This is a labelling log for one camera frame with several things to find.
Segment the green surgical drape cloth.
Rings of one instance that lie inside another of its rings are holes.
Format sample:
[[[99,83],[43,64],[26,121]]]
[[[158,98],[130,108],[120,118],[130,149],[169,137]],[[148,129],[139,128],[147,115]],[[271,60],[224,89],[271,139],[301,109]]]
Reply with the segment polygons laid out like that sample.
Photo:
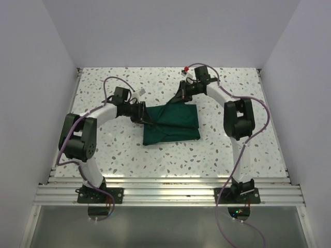
[[[199,140],[198,110],[195,104],[167,103],[147,108],[152,119],[145,124],[143,145]]]

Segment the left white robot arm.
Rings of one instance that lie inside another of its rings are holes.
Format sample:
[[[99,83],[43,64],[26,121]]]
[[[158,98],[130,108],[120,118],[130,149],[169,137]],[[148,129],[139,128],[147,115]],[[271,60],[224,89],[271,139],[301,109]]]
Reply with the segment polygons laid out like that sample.
[[[97,131],[106,122],[117,117],[129,117],[131,122],[152,124],[144,101],[131,101],[130,89],[116,87],[114,94],[105,96],[102,104],[83,114],[69,113],[65,117],[56,159],[57,166],[74,164],[83,178],[83,189],[96,203],[106,200],[106,181],[97,167],[95,152]]]

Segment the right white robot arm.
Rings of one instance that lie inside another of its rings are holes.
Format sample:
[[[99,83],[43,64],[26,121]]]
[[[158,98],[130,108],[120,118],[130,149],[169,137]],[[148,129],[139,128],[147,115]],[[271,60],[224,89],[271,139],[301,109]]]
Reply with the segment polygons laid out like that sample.
[[[185,77],[170,103],[189,102],[199,94],[214,99],[223,107],[223,129],[230,138],[233,149],[234,170],[231,173],[230,196],[233,201],[242,203],[254,191],[254,180],[249,172],[250,156],[244,154],[247,147],[244,138],[250,138],[255,129],[252,102],[244,97],[235,97],[220,85],[220,77],[212,77],[207,65],[194,68],[195,79],[189,67],[181,71]]]

